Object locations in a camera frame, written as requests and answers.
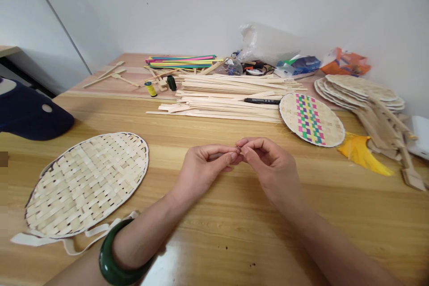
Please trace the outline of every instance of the green jade bangle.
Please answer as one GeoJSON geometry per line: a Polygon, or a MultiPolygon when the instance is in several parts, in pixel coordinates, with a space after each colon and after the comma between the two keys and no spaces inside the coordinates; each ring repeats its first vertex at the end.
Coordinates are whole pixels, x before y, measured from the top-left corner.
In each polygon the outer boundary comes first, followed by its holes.
{"type": "Polygon", "coordinates": [[[112,245],[116,234],[134,219],[123,220],[109,231],[100,249],[98,264],[103,278],[114,286],[128,286],[136,283],[151,267],[153,257],[139,269],[124,270],[113,259],[112,245]]]}

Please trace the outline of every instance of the woman's left hand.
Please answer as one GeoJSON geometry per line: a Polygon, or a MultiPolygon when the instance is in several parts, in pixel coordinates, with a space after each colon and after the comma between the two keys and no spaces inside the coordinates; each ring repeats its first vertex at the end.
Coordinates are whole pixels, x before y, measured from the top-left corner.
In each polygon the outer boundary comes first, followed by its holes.
{"type": "Polygon", "coordinates": [[[196,202],[201,198],[219,173],[230,172],[230,165],[243,161],[240,149],[220,144],[192,147],[188,150],[171,193],[177,200],[196,202]]]}

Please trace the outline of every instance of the clear plastic bag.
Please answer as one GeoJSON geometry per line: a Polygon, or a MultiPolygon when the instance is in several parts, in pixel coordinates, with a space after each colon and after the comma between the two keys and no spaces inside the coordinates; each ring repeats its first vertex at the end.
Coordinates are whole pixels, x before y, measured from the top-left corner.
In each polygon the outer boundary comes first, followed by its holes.
{"type": "Polygon", "coordinates": [[[243,74],[243,66],[236,59],[227,59],[225,63],[214,70],[215,74],[241,76],[243,74]]]}
{"type": "Polygon", "coordinates": [[[290,60],[300,53],[301,38],[285,31],[252,23],[240,27],[243,48],[236,57],[240,62],[261,60],[271,66],[290,60]]]}

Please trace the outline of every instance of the yellow feather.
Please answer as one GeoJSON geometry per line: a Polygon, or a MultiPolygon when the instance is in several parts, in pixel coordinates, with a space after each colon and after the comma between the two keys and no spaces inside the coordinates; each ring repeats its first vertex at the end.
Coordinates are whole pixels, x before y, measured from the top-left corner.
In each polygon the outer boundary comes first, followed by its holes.
{"type": "Polygon", "coordinates": [[[347,132],[338,151],[354,163],[375,173],[390,177],[394,172],[374,158],[371,151],[366,147],[366,142],[370,138],[370,136],[358,136],[347,132]]]}

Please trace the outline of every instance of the white fabric strap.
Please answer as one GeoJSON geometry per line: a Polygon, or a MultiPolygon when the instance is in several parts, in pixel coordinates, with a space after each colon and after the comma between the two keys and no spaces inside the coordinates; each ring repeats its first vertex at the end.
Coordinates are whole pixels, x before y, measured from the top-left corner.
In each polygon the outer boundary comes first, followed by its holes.
{"type": "Polygon", "coordinates": [[[63,239],[54,239],[54,238],[48,238],[48,237],[37,237],[34,235],[28,235],[25,233],[19,233],[15,235],[10,241],[14,244],[23,244],[27,246],[33,246],[33,247],[39,247],[46,244],[53,244],[59,241],[62,241],[64,244],[64,249],[66,250],[67,254],[70,256],[76,256],[80,255],[81,253],[85,252],[89,247],[91,247],[95,242],[103,238],[105,235],[109,233],[109,231],[116,226],[118,223],[120,223],[123,220],[126,219],[135,219],[137,218],[139,214],[136,211],[131,212],[128,216],[125,218],[116,218],[111,224],[105,223],[98,227],[95,227],[91,230],[85,231],[85,236],[92,237],[95,236],[101,232],[103,232],[100,236],[98,236],[95,240],[93,240],[84,250],[81,252],[77,252],[75,250],[75,243],[72,238],[63,238],[63,239]]]}

